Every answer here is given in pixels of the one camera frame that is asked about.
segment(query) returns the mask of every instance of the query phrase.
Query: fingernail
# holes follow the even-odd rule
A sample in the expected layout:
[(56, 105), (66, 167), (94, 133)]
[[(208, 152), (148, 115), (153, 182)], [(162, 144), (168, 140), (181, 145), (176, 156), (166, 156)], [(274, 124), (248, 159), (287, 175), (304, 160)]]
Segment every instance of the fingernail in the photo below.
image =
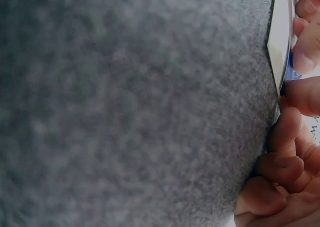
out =
[(280, 168), (287, 168), (291, 161), (285, 156), (278, 156), (275, 160), (275, 164)]
[(310, 0), (306, 0), (304, 2), (303, 8), (304, 8), (304, 11), (309, 14), (313, 14), (314, 12), (317, 11), (317, 7)]
[(296, 53), (293, 55), (293, 67), (299, 74), (305, 74), (313, 70), (315, 66), (316, 64), (303, 53)]

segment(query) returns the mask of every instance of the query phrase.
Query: skin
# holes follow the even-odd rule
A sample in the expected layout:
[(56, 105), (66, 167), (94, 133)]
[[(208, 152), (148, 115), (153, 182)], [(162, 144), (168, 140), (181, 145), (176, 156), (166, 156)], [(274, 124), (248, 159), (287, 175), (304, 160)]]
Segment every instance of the skin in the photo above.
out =
[(287, 107), (287, 101), (270, 133), (268, 153), (255, 166), (257, 176), (247, 181), (238, 198), (237, 227), (319, 226), (320, 148), (299, 110)]
[[(307, 74), (320, 65), (320, 0), (298, 0), (298, 36), (293, 66)], [(320, 116), (320, 77), (285, 83), (281, 115), (268, 138), (268, 153), (256, 163), (237, 200), (237, 227), (318, 227), (320, 147), (301, 114)]]
[(293, 65), (297, 72), (307, 74), (320, 65), (320, 0), (298, 0), (293, 22), (298, 36), (293, 49)]

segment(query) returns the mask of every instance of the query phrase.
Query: fuzzy gray surface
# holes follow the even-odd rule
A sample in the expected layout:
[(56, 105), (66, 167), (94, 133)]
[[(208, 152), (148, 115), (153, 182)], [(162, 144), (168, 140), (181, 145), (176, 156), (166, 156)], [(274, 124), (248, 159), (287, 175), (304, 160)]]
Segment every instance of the fuzzy gray surface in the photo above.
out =
[(222, 227), (277, 101), (272, 0), (0, 0), (0, 226)]

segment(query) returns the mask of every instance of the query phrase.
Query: finger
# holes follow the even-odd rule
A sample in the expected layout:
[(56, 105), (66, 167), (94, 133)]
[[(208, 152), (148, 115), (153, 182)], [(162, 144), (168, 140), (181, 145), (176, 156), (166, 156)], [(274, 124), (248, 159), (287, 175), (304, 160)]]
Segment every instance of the finger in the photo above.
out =
[(293, 20), (293, 33), (299, 37), (308, 24), (308, 21), (303, 18), (295, 18)]
[(295, 5), (296, 14), (311, 22), (320, 11), (320, 0), (299, 0)]
[(296, 155), (304, 162), (304, 169), (316, 176), (320, 171), (320, 148), (310, 133), (307, 125), (303, 125), (300, 134), (295, 139)]
[(272, 183), (288, 185), (301, 176), (304, 161), (297, 156), (266, 153), (258, 160), (255, 171)]
[(295, 138), (300, 132), (301, 123), (301, 114), (296, 108), (285, 108), (270, 132), (269, 150), (283, 156), (296, 156)]
[(293, 51), (293, 67), (300, 74), (313, 71), (320, 63), (320, 13), (304, 28)]
[(310, 117), (320, 115), (320, 77), (285, 82), (285, 101)]
[(286, 207), (286, 197), (263, 177), (249, 179), (236, 203), (234, 215), (237, 227), (245, 227), (258, 216), (269, 216)]

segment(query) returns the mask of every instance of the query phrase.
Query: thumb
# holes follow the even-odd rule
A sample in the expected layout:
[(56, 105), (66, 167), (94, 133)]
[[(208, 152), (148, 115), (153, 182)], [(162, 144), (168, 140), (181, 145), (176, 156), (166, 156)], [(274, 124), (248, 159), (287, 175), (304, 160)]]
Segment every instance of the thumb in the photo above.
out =
[(320, 13), (305, 26), (293, 50), (293, 67), (300, 74), (313, 71), (320, 64)]
[(286, 203), (286, 197), (265, 178), (251, 178), (245, 183), (236, 203), (236, 226), (245, 227), (256, 218), (274, 215), (282, 211)]

